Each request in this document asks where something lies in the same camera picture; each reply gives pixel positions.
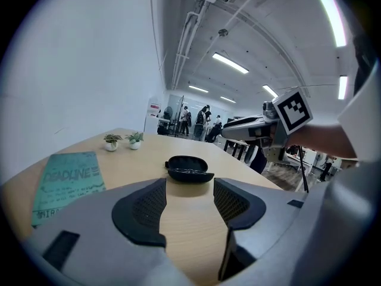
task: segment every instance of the white wall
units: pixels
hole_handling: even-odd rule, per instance
[[[180,9],[183,0],[152,0],[152,18],[154,22],[155,43],[161,81],[171,85],[176,40],[180,40],[179,20],[184,11]]]
[[[73,143],[143,130],[162,99],[150,0],[41,0],[1,68],[1,183]]]
[[[252,116],[254,114],[261,114],[262,109],[258,108],[255,109],[254,107],[252,108],[238,108],[233,110],[233,116],[235,117],[247,117],[247,116]]]

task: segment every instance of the ceiling light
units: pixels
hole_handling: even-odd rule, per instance
[[[234,101],[232,101],[232,100],[230,100],[230,99],[228,99],[228,98],[225,98],[225,97],[220,97],[220,98],[222,98],[222,99],[225,100],[225,101],[234,102]]]
[[[194,86],[189,86],[189,87],[192,88],[192,89],[196,89],[196,90],[198,90],[198,91],[205,92],[205,93],[208,93],[208,92],[209,92],[209,91],[206,91],[206,90],[203,90],[203,89],[201,89],[201,88],[194,87]]]
[[[245,68],[236,64],[234,61],[228,60],[226,57],[223,57],[222,55],[220,55],[218,53],[214,53],[213,58],[215,58],[216,60],[222,61],[225,64],[228,64],[230,67],[237,69],[238,71],[242,72],[243,74],[249,73],[249,70],[246,70]]]
[[[336,5],[335,0],[320,0],[323,4],[329,21],[331,23],[331,27],[333,30],[333,34],[335,36],[336,46],[345,46],[346,39],[344,34],[343,24],[341,22],[340,13],[338,6]]]
[[[348,83],[348,77],[347,76],[340,76],[339,100],[344,100],[344,98],[345,98],[345,91],[346,91],[346,84],[347,83]]]
[[[276,93],[274,92],[274,90],[272,90],[269,86],[267,86],[267,85],[263,85],[262,87],[263,87],[263,89],[265,89],[268,93],[270,93],[273,97],[277,97],[277,96],[278,96],[278,94],[276,94]]]

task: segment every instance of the person's arm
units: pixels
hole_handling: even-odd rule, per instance
[[[291,134],[287,146],[300,145],[331,156],[357,158],[342,127],[337,125],[305,125]]]

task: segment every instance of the white pipe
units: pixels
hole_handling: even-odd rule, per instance
[[[208,6],[209,6],[209,3],[206,3],[204,1],[203,5],[202,5],[202,8],[201,8],[201,11],[198,14],[198,17],[196,19],[196,23],[195,23],[195,25],[193,27],[192,33],[190,34],[188,45],[186,46],[186,49],[185,49],[185,54],[184,54],[185,56],[188,56],[189,50],[191,49],[192,41],[193,41],[194,37],[196,36],[196,32],[198,30],[198,27],[201,24],[202,17],[204,16],[205,12],[207,11]],[[186,59],[184,58],[182,60],[182,64],[180,66],[179,73],[178,73],[178,75],[176,77],[176,82],[175,82],[175,84],[173,86],[173,89],[176,89],[177,85],[179,84],[181,72],[183,71],[185,61],[186,61]]]
[[[185,37],[183,37],[183,39],[181,39],[181,41],[179,43],[179,49],[177,50],[177,54],[176,54],[176,60],[175,60],[175,63],[174,63],[173,75],[172,75],[172,88],[174,86],[174,83],[176,81],[176,77],[177,77],[177,74],[178,74],[177,70],[179,68],[179,63],[181,61],[180,55],[183,52],[184,44],[185,44],[185,41],[186,41],[186,38],[188,36],[188,33],[189,33],[190,29],[191,29],[191,17],[189,16],[189,21],[186,23],[186,28],[185,28],[185,32],[184,32],[184,36]]]
[[[228,25],[230,24],[230,22],[232,22],[232,20],[239,14],[239,12],[241,12],[243,10],[243,8],[250,2],[251,0],[246,0],[244,4],[241,5],[241,7],[234,13],[234,15],[232,15],[232,17],[227,21],[227,23],[224,25],[224,27],[222,29],[226,29],[228,27]],[[214,43],[217,41],[217,39],[220,37],[220,35],[217,35],[212,43],[210,44],[209,48],[207,48],[207,51],[205,52],[205,54],[201,57],[200,61],[198,62],[198,64],[196,65],[196,67],[194,68],[193,72],[192,72],[192,75],[195,74],[195,72],[197,71],[199,65],[201,64],[201,62],[203,61],[203,59],[205,58],[205,56],[209,53],[209,50],[211,49],[211,47],[214,45]]]
[[[183,32],[182,32],[182,35],[181,35],[181,38],[180,38],[179,46],[177,47],[177,54],[176,54],[176,59],[175,59],[175,62],[174,62],[174,67],[173,67],[172,88],[174,88],[174,83],[175,83],[175,81],[177,79],[177,75],[179,74],[177,69],[179,68],[180,58],[181,57],[186,57],[187,59],[189,59],[189,57],[187,57],[185,55],[182,55],[181,53],[183,51],[184,44],[185,44],[186,38],[187,38],[188,33],[189,33],[189,29],[191,28],[191,16],[192,15],[197,16],[197,18],[199,17],[199,14],[195,13],[193,11],[188,12],[187,15],[186,15],[185,24],[183,26]]]
[[[180,42],[179,42],[179,45],[177,46],[177,54],[176,54],[176,59],[174,60],[174,67],[173,67],[173,74],[172,74],[172,87],[174,84],[175,77],[177,76],[177,68],[179,66],[178,65],[178,63],[179,63],[179,55],[178,54],[181,54],[181,51],[183,50],[183,46],[184,46],[183,43],[184,43],[186,37],[188,36],[189,29],[191,28],[191,21],[189,20],[191,13],[192,12],[188,12],[186,15],[185,24],[183,26],[183,30],[182,30],[181,37],[180,37]]]

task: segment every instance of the teal book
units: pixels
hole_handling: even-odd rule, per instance
[[[82,196],[105,190],[93,151],[51,155],[36,192],[32,226],[41,225]]]

